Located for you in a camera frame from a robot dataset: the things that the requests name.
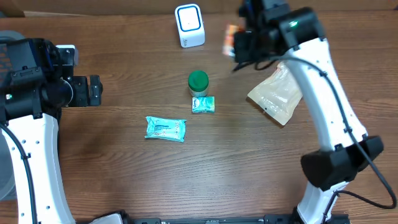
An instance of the wooden table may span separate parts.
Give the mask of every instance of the wooden table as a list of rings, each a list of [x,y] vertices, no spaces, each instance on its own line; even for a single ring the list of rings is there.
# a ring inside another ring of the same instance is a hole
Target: wooden table
[[[385,151],[376,164],[398,193],[398,14],[322,12],[331,54],[350,102]],[[65,108],[60,164],[75,219],[125,209],[132,217],[189,218],[290,213],[307,180],[300,156],[318,149],[303,101],[283,128],[246,101],[272,72],[221,54],[235,15],[204,15],[206,44],[181,49],[174,15],[0,19],[1,29],[75,44],[75,75],[100,75],[103,104]],[[192,114],[188,74],[210,76],[215,114]],[[145,140],[146,116],[187,119],[185,142]],[[390,199],[371,169],[348,190]],[[335,213],[353,223],[396,223],[386,211],[342,196]],[[0,203],[0,223],[17,223],[16,202]]]

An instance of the clear plastic bag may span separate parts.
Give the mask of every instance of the clear plastic bag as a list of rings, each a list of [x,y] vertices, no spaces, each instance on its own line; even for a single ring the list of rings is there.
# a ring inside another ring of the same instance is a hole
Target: clear plastic bag
[[[269,78],[250,91],[248,97],[269,116],[281,125],[285,125],[292,117],[303,95],[291,72],[281,62]]]

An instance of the green cap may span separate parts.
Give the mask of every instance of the green cap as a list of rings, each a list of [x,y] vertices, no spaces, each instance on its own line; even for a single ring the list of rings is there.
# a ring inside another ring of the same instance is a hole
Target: green cap
[[[194,71],[189,75],[188,86],[191,90],[196,92],[205,91],[209,86],[209,77],[204,71]]]

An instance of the white device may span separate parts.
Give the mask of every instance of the white device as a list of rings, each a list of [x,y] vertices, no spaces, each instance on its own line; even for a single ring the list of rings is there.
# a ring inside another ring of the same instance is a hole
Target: white device
[[[205,43],[205,28],[197,4],[186,4],[175,9],[181,47],[194,47]]]

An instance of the small jar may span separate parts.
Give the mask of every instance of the small jar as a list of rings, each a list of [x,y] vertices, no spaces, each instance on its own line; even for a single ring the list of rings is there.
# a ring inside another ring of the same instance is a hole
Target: small jar
[[[209,77],[204,71],[194,71],[189,75],[188,86],[192,96],[206,96],[208,94]]]

